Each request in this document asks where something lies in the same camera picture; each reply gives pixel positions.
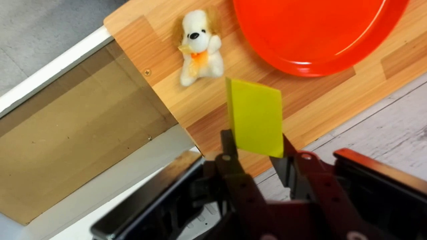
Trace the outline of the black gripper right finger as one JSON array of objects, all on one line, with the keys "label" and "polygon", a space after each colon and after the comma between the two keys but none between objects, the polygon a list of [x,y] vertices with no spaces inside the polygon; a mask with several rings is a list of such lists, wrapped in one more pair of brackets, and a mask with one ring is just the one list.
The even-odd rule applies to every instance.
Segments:
[{"label": "black gripper right finger", "polygon": [[283,137],[282,158],[271,162],[291,189],[291,201],[270,210],[279,240],[386,240],[387,234],[366,221],[334,173],[315,153],[298,150]]}]

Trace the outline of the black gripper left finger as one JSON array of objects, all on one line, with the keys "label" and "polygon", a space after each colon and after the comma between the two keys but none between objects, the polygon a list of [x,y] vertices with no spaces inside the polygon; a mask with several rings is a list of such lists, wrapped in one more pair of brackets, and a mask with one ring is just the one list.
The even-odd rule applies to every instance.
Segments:
[{"label": "black gripper left finger", "polygon": [[254,178],[241,165],[233,130],[222,130],[221,140],[222,153],[217,156],[215,162],[241,230],[249,240],[281,240],[282,233],[270,214],[267,201]]}]

